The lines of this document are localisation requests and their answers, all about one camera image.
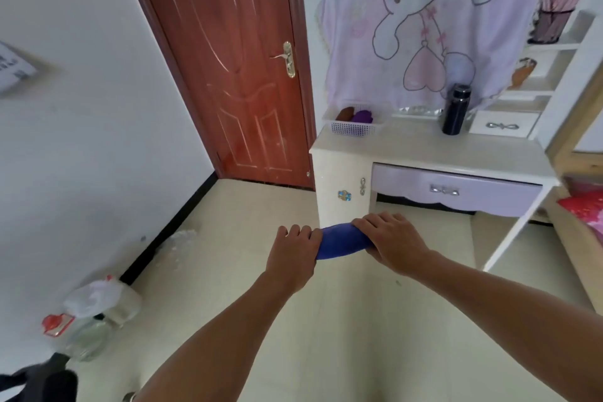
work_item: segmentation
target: door frame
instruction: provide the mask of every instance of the door frame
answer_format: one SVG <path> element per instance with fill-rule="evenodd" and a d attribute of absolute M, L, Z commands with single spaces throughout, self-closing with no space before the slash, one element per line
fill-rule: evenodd
<path fill-rule="evenodd" d="M 174 56 L 172 48 L 170 47 L 168 38 L 163 31 L 163 27 L 159 21 L 157 12 L 153 7 L 153 3 L 151 0 L 139 0 L 139 2 L 140 6 L 142 7 L 142 11 L 144 12 L 148 23 L 151 26 L 151 31 L 153 32 L 155 39 L 159 44 L 163 57 L 168 64 L 168 68 L 174 77 L 174 81 L 176 81 L 176 86 L 182 95 L 182 99 L 185 101 L 186 108 L 191 115 L 192 121 L 199 132 L 201 141 L 203 142 L 207 154 L 214 165 L 218 178 L 226 178 L 224 170 L 222 169 L 222 163 L 218 157 L 218 153 L 211 143 L 207 129 L 203 126 L 199 111 L 191 97 L 191 92 L 186 85 L 185 79 L 180 72 L 180 67 L 178 66 L 176 57 Z M 308 148 L 310 148 L 316 140 L 316 123 L 314 119 L 310 54 L 307 46 L 306 11 L 303 0 L 289 0 L 289 7 L 291 13 L 291 24 L 293 26 L 293 42 L 295 45 L 294 54 L 302 97 L 301 105 L 303 108 L 304 126 L 306 128 L 306 140 Z M 310 153 L 307 155 L 310 160 L 310 169 L 312 172 L 312 158 Z"/>

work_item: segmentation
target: floor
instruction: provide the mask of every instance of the floor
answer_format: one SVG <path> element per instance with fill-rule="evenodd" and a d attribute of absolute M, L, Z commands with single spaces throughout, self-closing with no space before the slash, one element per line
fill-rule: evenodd
<path fill-rule="evenodd" d="M 472 263 L 469 216 L 400 211 L 428 245 Z M 261 273 L 276 229 L 318 226 L 312 192 L 220 180 L 134 288 L 143 312 L 96 361 L 73 364 L 79 400 L 118 402 L 138 390 L 204 323 Z M 554 230 L 530 225 L 497 275 L 589 306 Z M 365 253 L 321 261 L 263 343 L 245 402 L 560 401 L 463 314 Z"/>

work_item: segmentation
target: purple drawer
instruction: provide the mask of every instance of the purple drawer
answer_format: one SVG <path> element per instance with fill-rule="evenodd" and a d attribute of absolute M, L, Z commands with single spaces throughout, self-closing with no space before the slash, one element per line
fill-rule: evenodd
<path fill-rule="evenodd" d="M 542 186 L 373 164 L 371 188 L 381 194 L 405 197 L 421 204 L 442 204 L 457 210 L 520 217 L 534 203 Z"/>

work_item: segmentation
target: small white drawer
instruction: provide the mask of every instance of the small white drawer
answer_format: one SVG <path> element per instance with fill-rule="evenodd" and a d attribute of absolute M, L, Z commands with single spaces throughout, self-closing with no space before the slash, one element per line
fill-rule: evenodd
<path fill-rule="evenodd" d="M 469 132 L 525 139 L 539 117 L 540 113 L 481 110 L 473 119 Z"/>
<path fill-rule="evenodd" d="M 387 164 L 373 164 L 371 187 L 421 204 L 507 217 L 523 216 L 542 190 L 541 185 Z"/>

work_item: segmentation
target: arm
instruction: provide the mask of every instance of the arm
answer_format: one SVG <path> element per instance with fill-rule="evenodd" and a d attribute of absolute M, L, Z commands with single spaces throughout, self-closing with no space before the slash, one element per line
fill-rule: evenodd
<path fill-rule="evenodd" d="M 236 401 L 268 329 L 314 273 L 320 230 L 280 227 L 266 271 L 155 372 L 136 402 Z"/>
<path fill-rule="evenodd" d="M 388 212 L 354 220 L 368 252 L 466 314 L 530 373 L 568 401 L 603 400 L 603 318 L 545 292 L 450 261 Z"/>

